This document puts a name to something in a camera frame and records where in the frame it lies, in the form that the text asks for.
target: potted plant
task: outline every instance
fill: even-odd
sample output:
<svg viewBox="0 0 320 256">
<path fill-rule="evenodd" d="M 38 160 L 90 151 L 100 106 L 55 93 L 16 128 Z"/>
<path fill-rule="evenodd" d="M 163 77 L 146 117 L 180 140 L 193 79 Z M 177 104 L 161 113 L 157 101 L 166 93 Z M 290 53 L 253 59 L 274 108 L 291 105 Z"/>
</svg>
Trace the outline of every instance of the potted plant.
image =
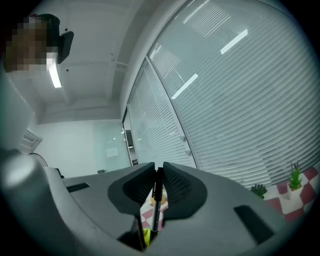
<svg viewBox="0 0 320 256">
<path fill-rule="evenodd" d="M 299 179 L 299 175 L 300 169 L 298 162 L 296 162 L 296 164 L 294 165 L 291 164 L 289 183 L 287 184 L 289 199 L 295 199 L 299 197 L 301 194 L 303 186 L 301 184 L 302 179 Z"/>
<path fill-rule="evenodd" d="M 251 187 L 251 191 L 261 199 L 264 199 L 265 198 L 264 194 L 267 193 L 266 187 L 262 184 L 255 184 L 254 186 Z"/>
</svg>

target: white flower pot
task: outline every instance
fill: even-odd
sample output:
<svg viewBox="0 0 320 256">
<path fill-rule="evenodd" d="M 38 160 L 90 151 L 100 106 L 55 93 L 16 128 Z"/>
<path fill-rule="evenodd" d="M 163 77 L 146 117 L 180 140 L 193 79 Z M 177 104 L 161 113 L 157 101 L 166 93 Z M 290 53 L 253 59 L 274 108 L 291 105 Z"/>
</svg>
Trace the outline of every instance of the white flower pot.
<svg viewBox="0 0 320 256">
<path fill-rule="evenodd" d="M 296 189 L 296 190 L 291 190 L 291 188 L 289 187 L 289 184 L 290 183 L 287 183 L 286 186 L 288 188 L 288 196 L 289 196 L 289 199 L 291 200 L 294 200 L 294 199 L 298 199 L 300 197 L 300 194 L 302 192 L 302 189 L 304 186 L 301 186 L 300 188 Z"/>
</svg>

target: white ceiling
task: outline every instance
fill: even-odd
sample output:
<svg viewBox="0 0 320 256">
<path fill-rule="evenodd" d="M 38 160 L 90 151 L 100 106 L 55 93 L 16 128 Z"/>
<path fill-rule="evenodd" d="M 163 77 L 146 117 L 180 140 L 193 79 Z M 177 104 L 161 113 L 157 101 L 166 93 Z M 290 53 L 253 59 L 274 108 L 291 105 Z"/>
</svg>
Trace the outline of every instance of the white ceiling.
<svg viewBox="0 0 320 256">
<path fill-rule="evenodd" d="M 70 54 L 58 67 L 62 88 L 54 88 L 43 67 L 29 75 L 24 88 L 29 94 L 26 98 L 36 102 L 30 105 L 37 106 L 40 123 L 120 118 L 119 97 L 127 64 L 160 3 L 47 0 L 37 6 L 31 14 L 53 14 L 60 19 L 60 34 L 65 29 L 74 32 Z"/>
</svg>

